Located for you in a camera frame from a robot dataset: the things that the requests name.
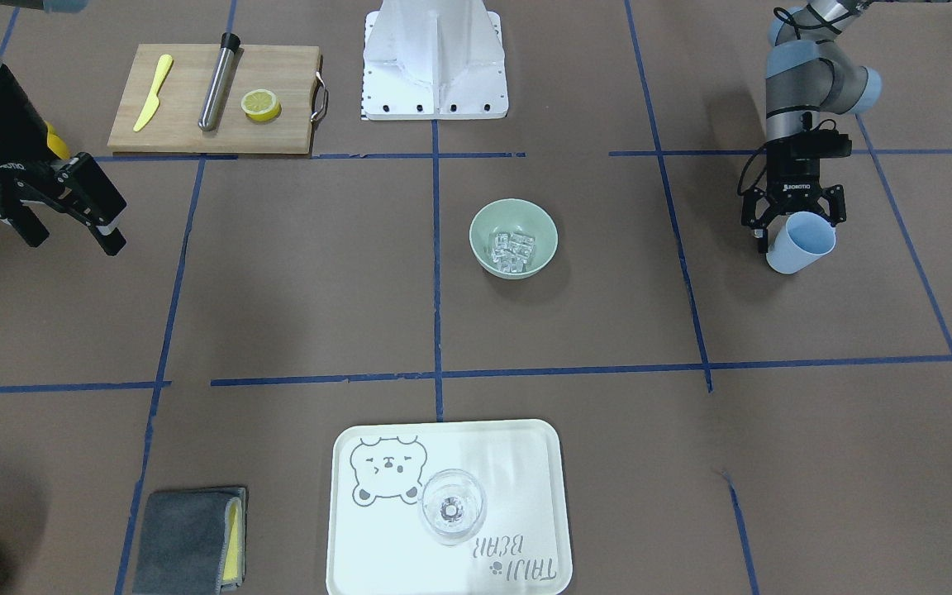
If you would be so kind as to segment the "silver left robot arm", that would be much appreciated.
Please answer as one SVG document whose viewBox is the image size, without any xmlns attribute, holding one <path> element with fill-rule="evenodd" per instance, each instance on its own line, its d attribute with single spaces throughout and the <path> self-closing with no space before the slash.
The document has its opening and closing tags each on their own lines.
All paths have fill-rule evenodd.
<svg viewBox="0 0 952 595">
<path fill-rule="evenodd" d="M 738 181 L 736 191 L 743 201 L 740 223 L 760 254 L 769 252 L 768 230 L 779 217 L 812 213 L 831 227 L 847 219 L 844 188 L 822 184 L 821 162 L 850 157 L 853 143 L 823 116 L 867 112 L 883 93 L 880 74 L 836 44 L 870 4 L 808 1 L 773 11 L 764 68 L 766 140 L 757 150 L 764 167 L 751 184 Z"/>
</svg>

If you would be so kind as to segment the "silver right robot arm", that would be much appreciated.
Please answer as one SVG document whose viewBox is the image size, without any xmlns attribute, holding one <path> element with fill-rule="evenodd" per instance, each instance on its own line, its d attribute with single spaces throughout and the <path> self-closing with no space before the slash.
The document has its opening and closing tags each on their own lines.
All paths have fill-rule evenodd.
<svg viewBox="0 0 952 595">
<path fill-rule="evenodd" d="M 86 227 L 109 256 L 125 247 L 118 219 L 127 203 L 87 152 L 72 154 L 35 109 L 0 50 L 0 221 L 30 247 L 49 236 L 34 204 Z"/>
</svg>

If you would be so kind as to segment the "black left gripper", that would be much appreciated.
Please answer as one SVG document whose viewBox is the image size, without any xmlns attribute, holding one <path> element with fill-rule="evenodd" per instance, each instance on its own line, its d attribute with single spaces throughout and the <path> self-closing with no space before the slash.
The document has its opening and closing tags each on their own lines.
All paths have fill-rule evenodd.
<svg viewBox="0 0 952 595">
<path fill-rule="evenodd" d="M 826 218 L 832 227 L 846 222 L 844 188 L 841 184 L 822 188 L 820 159 L 793 157 L 793 138 L 770 140 L 766 146 L 766 191 L 757 186 L 740 194 L 743 199 L 740 222 L 751 230 L 757 252 L 769 252 L 769 226 L 782 215 L 810 212 Z M 822 204 L 825 200 L 828 211 Z"/>
</svg>

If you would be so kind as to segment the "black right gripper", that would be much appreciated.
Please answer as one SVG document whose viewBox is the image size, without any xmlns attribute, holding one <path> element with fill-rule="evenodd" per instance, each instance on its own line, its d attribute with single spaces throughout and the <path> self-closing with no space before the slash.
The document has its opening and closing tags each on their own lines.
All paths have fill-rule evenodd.
<svg viewBox="0 0 952 595">
<path fill-rule="evenodd" d="M 7 65 L 0 67 L 0 165 L 50 162 L 57 159 L 46 146 L 46 129 Z M 127 244 L 118 230 L 127 201 L 90 154 L 78 154 L 55 171 L 63 188 L 58 201 L 65 213 L 82 222 L 108 256 Z M 30 247 L 39 247 L 50 236 L 41 219 L 22 201 L 26 185 L 0 174 L 0 220 L 6 222 Z"/>
</svg>

